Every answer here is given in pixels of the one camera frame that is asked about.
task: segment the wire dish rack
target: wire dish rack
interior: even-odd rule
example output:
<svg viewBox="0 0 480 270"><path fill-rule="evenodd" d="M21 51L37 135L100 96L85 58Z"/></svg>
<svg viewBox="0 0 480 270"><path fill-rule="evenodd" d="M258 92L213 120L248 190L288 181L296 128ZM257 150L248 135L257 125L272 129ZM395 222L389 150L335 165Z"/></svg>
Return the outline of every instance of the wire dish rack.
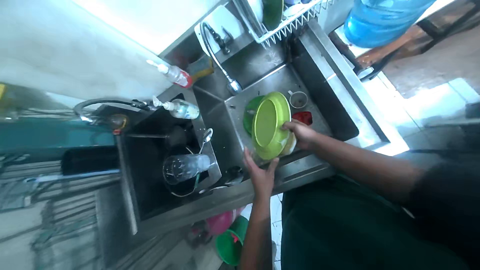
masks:
<svg viewBox="0 0 480 270"><path fill-rule="evenodd" d="M251 36L257 43L262 44L264 49L270 47L272 43L276 44L277 41L281 41L282 38L287 37L288 34L306 24L310 19L320 16L334 2L335 0L312 0L310 3L304 4L303 8L295 15L291 17L282 16L282 21L278 27L268 31L265 25L259 23L256 17L252 15L252 9L248 4L242 3L242 0L234 1Z"/></svg>

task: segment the dark shirt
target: dark shirt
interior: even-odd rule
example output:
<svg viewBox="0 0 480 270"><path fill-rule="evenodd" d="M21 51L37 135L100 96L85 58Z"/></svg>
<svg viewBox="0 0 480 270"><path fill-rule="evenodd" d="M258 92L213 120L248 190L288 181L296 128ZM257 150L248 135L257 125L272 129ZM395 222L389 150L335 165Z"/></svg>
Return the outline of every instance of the dark shirt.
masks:
<svg viewBox="0 0 480 270"><path fill-rule="evenodd" d="M286 192L282 269L477 269L478 181L455 165L429 170L406 205L415 218L345 177Z"/></svg>
<svg viewBox="0 0 480 270"><path fill-rule="evenodd" d="M480 269L478 173L455 164L430 169L411 192L408 209L427 239L447 245L472 269Z"/></svg>

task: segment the hand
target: hand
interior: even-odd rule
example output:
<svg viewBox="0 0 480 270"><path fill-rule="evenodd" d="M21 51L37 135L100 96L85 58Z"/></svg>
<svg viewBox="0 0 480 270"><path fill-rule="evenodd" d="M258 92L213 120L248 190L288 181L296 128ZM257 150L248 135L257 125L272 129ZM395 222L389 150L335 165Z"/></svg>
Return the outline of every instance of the hand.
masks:
<svg viewBox="0 0 480 270"><path fill-rule="evenodd" d="M272 196L275 168L278 165L278 158L274 158L267 170L260 169L250 156L250 151L245 147L243 150L243 163L247 167L252 179L255 199L270 199Z"/></svg>
<svg viewBox="0 0 480 270"><path fill-rule="evenodd" d="M291 122L285 122L282 129L291 130L297 137L297 146L303 150L311 150L312 144L318 136L318 133L309 126L295 119L292 119Z"/></svg>

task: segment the lime green bowl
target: lime green bowl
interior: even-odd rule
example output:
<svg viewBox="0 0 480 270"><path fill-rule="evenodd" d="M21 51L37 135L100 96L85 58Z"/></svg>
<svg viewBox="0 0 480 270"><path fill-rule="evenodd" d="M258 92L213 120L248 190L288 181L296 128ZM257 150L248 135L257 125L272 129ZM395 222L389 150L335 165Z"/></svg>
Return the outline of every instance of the lime green bowl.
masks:
<svg viewBox="0 0 480 270"><path fill-rule="evenodd" d="M252 125L252 142L260 158L271 160L280 155L290 133L281 127L290 120L290 106L282 93L272 92L262 99Z"/></svg>

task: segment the green bucket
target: green bucket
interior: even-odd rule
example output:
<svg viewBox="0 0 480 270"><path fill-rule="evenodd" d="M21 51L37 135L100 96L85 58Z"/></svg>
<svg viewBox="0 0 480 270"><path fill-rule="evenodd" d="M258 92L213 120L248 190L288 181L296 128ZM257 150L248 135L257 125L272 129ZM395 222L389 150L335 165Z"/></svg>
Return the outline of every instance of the green bucket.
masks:
<svg viewBox="0 0 480 270"><path fill-rule="evenodd" d="M215 241L216 250L220 258L227 264L237 266L240 263L241 248L247 233L248 219L239 216L224 233L217 236ZM232 234L238 237L233 242Z"/></svg>

